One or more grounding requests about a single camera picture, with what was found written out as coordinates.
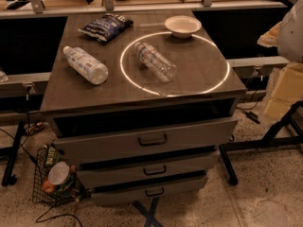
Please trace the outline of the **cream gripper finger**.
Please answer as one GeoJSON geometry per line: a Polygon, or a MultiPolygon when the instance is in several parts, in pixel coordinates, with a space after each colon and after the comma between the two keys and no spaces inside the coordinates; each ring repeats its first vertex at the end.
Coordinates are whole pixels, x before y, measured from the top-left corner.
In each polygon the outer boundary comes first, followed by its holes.
{"type": "Polygon", "coordinates": [[[266,33],[258,38],[257,44],[264,47],[277,47],[278,35],[281,28],[281,23],[278,22],[266,33]]]}

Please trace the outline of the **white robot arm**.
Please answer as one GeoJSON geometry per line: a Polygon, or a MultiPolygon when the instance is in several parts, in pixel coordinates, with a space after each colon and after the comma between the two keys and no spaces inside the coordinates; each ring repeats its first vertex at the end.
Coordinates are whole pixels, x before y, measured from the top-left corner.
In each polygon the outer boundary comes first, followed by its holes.
{"type": "Polygon", "coordinates": [[[258,38],[257,44],[276,47],[278,55],[288,61],[303,62],[303,0],[297,0],[281,22],[258,38]]]}

